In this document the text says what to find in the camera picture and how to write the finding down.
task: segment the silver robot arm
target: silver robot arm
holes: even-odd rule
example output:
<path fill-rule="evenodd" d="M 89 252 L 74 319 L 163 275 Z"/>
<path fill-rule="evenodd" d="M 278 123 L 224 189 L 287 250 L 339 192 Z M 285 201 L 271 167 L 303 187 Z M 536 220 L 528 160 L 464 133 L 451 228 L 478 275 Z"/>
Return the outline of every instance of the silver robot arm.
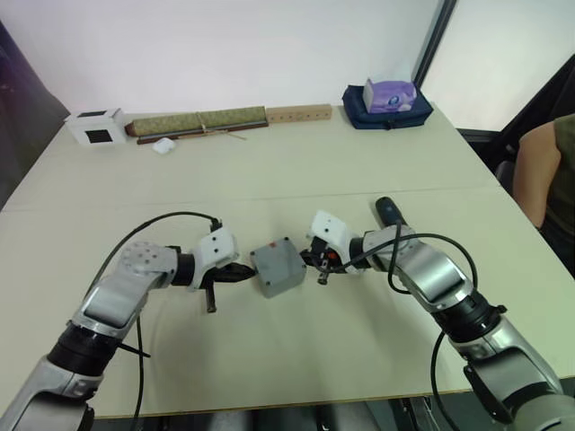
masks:
<path fill-rule="evenodd" d="M 87 430 L 103 370 L 128 334 L 152 289 L 200 288 L 206 274 L 238 258 L 234 236 L 222 227 L 190 254 L 149 242 L 128 245 L 115 270 L 88 293 L 57 344 L 40 359 L 8 410 L 0 431 Z"/>
<path fill-rule="evenodd" d="M 400 220 L 401 236 L 414 234 L 391 199 L 385 199 L 378 201 L 379 206 L 384 204 L 378 208 L 384 210 L 379 211 L 387 218 L 384 223 Z M 379 244 L 391 242 L 345 268 L 345 272 L 357 274 L 367 268 L 389 269 L 396 230 L 394 224 L 361 237 L 333 215 L 319 211 L 308 237 L 313 240 L 315 264 L 322 268 L 341 266 Z M 513 422 L 520 431 L 575 429 L 575 400 L 563 395 L 553 369 L 502 315 L 505 308 L 491 306 L 445 253 L 417 238 L 401 241 L 394 274 L 467 361 L 464 374 L 493 418 Z M 318 282 L 325 284 L 326 279 L 322 274 Z"/>

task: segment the wooden block with holes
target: wooden block with holes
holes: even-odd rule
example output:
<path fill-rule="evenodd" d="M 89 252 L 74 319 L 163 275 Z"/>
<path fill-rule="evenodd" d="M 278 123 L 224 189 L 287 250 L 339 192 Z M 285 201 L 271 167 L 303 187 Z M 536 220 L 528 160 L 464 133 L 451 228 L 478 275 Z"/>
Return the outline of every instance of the wooden block with holes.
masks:
<path fill-rule="evenodd" d="M 330 119 L 332 106 L 323 105 L 284 106 L 281 108 L 266 108 L 266 119 L 269 123 L 291 123 L 294 121 L 314 121 Z"/>

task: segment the black handle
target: black handle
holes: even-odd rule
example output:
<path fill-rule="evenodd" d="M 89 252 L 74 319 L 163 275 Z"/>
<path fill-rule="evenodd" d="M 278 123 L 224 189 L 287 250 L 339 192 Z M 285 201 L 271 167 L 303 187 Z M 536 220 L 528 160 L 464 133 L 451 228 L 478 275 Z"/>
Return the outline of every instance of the black handle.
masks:
<path fill-rule="evenodd" d="M 405 219 L 403 219 L 402 212 L 391 198 L 384 197 L 378 199 L 376 201 L 376 211 L 384 226 L 396 224 L 398 220 L 402 222 L 402 224 L 407 224 L 405 223 Z"/>

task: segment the floor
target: floor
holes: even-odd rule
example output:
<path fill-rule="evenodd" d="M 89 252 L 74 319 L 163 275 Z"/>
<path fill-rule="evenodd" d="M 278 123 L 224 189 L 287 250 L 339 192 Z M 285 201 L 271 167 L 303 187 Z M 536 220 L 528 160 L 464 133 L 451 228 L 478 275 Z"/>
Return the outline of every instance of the floor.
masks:
<path fill-rule="evenodd" d="M 575 393 L 575 379 L 562 381 Z M 511 429 L 494 422 L 471 392 L 442 397 L 446 409 L 464 431 Z M 448 430 L 433 399 L 351 402 L 325 406 L 226 411 L 166 418 L 144 418 L 140 431 L 420 431 Z M 98 419 L 93 431 L 127 431 L 129 419 Z"/>

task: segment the gray plastic box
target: gray plastic box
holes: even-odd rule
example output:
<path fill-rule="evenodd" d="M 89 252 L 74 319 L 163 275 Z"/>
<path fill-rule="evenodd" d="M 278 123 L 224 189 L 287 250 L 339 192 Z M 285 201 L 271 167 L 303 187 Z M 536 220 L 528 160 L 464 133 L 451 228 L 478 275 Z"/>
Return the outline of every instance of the gray plastic box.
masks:
<path fill-rule="evenodd" d="M 258 271 L 261 291 L 271 298 L 301 285 L 307 266 L 288 237 L 270 242 L 250 253 Z"/>

